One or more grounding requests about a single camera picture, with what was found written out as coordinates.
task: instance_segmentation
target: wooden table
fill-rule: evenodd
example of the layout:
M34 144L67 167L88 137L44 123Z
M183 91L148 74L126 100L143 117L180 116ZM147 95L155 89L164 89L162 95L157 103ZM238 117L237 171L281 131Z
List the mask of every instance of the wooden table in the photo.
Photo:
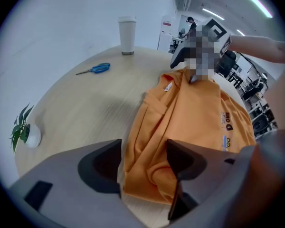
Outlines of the wooden table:
M121 138L123 150L144 92L170 70L172 54L136 47L133 55L123 56L119 47L97 54L59 79L35 106L28 123L42 132L40 146L28 148L22 141L16 149L16 165L22 176L47 157L92 143ZM99 63L111 68L102 74L75 74ZM216 75L216 82L241 101L236 89ZM122 184L122 164L118 181ZM169 205L143 201L123 195L128 208L149 227L168 224Z

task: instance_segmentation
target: blue scissors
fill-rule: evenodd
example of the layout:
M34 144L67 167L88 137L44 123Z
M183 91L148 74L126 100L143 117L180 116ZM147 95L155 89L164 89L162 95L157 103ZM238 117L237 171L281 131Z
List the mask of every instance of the blue scissors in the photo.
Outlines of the blue scissors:
M85 73L89 73L89 72L95 73L95 74L100 74L100 73L103 73L103 72L109 70L110 66L111 66L111 64L109 64L109 63L101 63L97 66L92 67L91 69L89 69L87 71L83 71L83 72L78 73L76 75L85 74Z

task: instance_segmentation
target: white pot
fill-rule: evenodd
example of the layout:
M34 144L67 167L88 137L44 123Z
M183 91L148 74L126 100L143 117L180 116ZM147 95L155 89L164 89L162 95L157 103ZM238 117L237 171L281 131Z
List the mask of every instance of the white pot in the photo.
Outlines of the white pot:
M28 139L25 144L29 148L36 148L41 141L41 131L35 124L30 124Z

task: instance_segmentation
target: orange t-shirt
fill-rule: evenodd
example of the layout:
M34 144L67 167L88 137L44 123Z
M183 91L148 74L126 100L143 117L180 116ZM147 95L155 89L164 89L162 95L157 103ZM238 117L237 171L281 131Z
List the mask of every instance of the orange t-shirt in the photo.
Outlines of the orange t-shirt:
M189 84L184 72L163 74L158 85L147 91L125 152L127 194L172 203L177 180L167 161L167 139L236 153L255 144L246 110L215 82Z

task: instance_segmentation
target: person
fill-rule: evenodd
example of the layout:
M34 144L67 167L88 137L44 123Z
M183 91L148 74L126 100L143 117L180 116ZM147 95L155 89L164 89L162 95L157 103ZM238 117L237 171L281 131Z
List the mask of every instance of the person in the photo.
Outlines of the person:
M264 82L266 82L265 78L257 79L254 82L252 82L253 85L252 89L246 91L242 96L244 101L249 100L256 93L261 92L261 90L264 88Z
M184 34L183 37L190 36L192 32L196 31L196 23L194 22L194 19L192 17L188 17L186 22L189 22L191 26L188 33Z

